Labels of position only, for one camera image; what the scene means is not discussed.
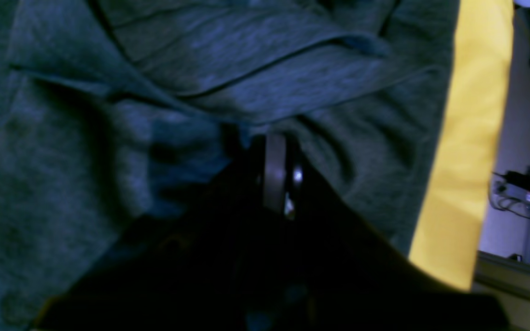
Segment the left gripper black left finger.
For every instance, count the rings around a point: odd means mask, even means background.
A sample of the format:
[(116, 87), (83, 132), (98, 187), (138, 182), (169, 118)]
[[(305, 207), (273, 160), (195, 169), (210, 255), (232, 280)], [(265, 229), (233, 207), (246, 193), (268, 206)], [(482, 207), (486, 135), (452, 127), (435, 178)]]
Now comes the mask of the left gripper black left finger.
[(255, 137), (185, 215), (139, 223), (34, 331), (258, 331), (271, 326), (259, 290), (277, 233), (277, 136)]

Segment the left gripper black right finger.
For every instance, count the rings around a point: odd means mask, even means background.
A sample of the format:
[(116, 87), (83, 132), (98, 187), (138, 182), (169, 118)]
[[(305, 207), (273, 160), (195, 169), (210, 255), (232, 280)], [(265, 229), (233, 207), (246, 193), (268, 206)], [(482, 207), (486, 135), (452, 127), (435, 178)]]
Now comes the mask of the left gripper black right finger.
[(274, 210), (282, 257), (304, 290), (304, 331), (507, 331), (491, 295), (457, 291), (412, 265), (347, 207), (302, 156), (274, 135)]

